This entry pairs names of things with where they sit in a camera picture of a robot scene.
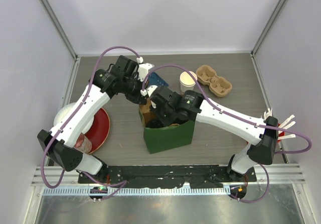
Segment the stack of white paper cups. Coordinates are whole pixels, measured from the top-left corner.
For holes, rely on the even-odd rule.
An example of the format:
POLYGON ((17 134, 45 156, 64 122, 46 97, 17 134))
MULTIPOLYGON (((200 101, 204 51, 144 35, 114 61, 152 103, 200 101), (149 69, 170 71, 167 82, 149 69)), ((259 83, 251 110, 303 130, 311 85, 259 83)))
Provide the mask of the stack of white paper cups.
POLYGON ((187 72, 184 71, 180 74, 180 89, 182 94, 187 90, 194 90, 195 85, 195 81, 187 72))

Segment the green paper bag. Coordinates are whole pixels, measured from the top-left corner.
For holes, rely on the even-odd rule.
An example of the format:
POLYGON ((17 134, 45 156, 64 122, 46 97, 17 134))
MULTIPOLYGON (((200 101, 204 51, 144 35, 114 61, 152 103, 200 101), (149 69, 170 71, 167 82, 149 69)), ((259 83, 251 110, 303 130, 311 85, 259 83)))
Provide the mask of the green paper bag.
POLYGON ((149 153, 155 154, 192 143, 195 128, 193 121, 187 121, 181 125, 172 124, 160 129, 147 128, 146 124, 151 119, 157 119, 155 114, 150 111, 150 106, 151 103, 148 101, 147 104, 141 104, 138 107, 143 126, 143 139, 149 153))

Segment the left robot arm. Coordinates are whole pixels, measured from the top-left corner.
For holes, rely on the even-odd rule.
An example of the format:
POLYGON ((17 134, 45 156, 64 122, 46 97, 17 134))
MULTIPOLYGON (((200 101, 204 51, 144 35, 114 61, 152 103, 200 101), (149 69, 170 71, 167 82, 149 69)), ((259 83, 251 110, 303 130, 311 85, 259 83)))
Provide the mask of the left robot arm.
POLYGON ((71 110, 49 131, 41 130, 38 141, 46 155, 64 171, 86 172, 95 183, 102 183, 107 176, 104 163, 98 158, 82 153, 74 146, 86 125, 113 96, 122 93, 135 104, 145 103, 141 95, 142 83, 153 68, 119 56, 107 70, 96 69, 81 97, 71 110))

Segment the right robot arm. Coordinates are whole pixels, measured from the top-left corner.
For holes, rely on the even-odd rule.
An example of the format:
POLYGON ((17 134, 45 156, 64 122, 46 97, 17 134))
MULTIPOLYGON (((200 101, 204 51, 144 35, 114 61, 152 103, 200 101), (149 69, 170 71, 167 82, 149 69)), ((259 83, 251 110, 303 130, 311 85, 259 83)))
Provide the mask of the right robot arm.
POLYGON ((150 111, 164 126, 185 121, 206 123, 247 142, 246 147, 229 161, 226 174, 230 180, 240 180, 256 164, 272 164, 278 137, 276 118, 269 116, 264 120, 243 115, 220 107, 193 90, 180 95, 166 86, 152 85, 147 89, 147 96, 151 101, 150 111))

